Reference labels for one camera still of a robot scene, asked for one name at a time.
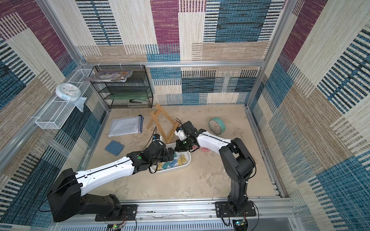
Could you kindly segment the white plastic storage box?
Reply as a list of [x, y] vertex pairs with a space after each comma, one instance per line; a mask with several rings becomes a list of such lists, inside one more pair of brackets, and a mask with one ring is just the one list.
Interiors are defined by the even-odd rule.
[[187, 167], [191, 163], [191, 155], [189, 151], [174, 152], [172, 161], [160, 162], [157, 165], [151, 166], [149, 172], [166, 173]]

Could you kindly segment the small wooden easel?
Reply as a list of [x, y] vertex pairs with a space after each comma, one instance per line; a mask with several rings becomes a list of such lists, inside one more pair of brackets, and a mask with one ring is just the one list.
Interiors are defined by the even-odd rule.
[[180, 126], [180, 123], [175, 121], [175, 119], [173, 119], [159, 104], [155, 104], [155, 108], [155, 111], [150, 112], [150, 122], [147, 125], [147, 129], [149, 130], [152, 125], [154, 125], [163, 140], [166, 143], [171, 143], [174, 133]]

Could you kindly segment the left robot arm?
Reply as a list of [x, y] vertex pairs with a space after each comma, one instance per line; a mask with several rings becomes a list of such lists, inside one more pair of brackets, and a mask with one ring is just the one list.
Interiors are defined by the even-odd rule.
[[78, 214], [96, 214], [107, 220], [118, 220], [123, 215], [119, 199], [113, 194], [99, 196], [90, 192], [173, 159], [174, 149], [154, 140], [144, 150], [131, 152], [109, 164], [78, 172], [71, 168], [62, 171], [47, 195], [53, 221], [62, 222]]

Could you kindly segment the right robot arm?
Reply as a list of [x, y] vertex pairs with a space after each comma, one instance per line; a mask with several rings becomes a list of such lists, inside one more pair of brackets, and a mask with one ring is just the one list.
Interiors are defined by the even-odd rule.
[[174, 134], [176, 152], [194, 151], [197, 148], [207, 148], [221, 157], [224, 169], [231, 179], [231, 188], [228, 196], [228, 211], [230, 215], [244, 214], [248, 205], [247, 185], [253, 175], [256, 162], [239, 138], [232, 140], [214, 136], [204, 129], [197, 130], [190, 121], [178, 127]]

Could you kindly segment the teal alarm clock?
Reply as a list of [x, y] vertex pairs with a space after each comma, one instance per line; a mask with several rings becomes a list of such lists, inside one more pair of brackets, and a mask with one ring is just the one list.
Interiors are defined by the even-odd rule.
[[226, 130], [225, 123], [218, 117], [212, 118], [209, 121], [209, 128], [216, 135], [221, 135]]

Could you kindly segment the blue square cloth pad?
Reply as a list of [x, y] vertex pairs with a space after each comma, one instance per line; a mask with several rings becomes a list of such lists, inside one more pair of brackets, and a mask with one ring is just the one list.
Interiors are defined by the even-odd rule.
[[114, 156], [119, 156], [121, 151], [124, 149], [124, 145], [117, 142], [117, 141], [111, 141], [105, 148], [105, 151], [113, 154]]

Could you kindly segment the clear zip document pouch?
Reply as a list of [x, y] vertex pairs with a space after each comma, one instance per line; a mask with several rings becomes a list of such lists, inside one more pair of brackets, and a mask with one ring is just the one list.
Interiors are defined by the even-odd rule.
[[144, 117], [142, 115], [111, 121], [108, 137], [139, 134], [143, 131]]

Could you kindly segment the magazine on shelf top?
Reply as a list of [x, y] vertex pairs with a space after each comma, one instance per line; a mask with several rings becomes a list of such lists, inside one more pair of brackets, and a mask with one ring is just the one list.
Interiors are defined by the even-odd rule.
[[102, 71], [92, 73], [83, 80], [90, 82], [125, 82], [133, 73], [133, 71]]

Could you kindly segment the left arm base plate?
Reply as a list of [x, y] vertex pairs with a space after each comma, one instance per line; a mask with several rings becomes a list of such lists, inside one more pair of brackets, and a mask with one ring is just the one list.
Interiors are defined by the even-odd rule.
[[127, 204], [121, 205], [118, 208], [115, 208], [113, 212], [111, 212], [106, 217], [97, 214], [95, 217], [96, 222], [104, 222], [104, 221], [132, 221], [136, 218], [138, 205], [137, 204]]

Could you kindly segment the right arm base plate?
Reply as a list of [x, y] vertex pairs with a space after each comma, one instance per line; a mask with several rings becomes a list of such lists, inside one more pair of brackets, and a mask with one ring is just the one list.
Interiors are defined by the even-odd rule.
[[241, 206], [237, 210], [236, 206], [227, 201], [215, 202], [216, 216], [218, 218], [228, 217], [255, 217], [257, 216], [256, 207], [252, 201], [248, 201], [246, 205]]

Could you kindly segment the white round wall clock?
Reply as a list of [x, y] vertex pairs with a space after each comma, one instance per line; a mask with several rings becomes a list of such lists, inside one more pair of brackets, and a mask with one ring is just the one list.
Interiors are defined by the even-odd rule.
[[60, 99], [68, 102], [75, 102], [82, 95], [81, 90], [77, 86], [70, 83], [62, 83], [58, 85], [55, 89], [55, 93]]

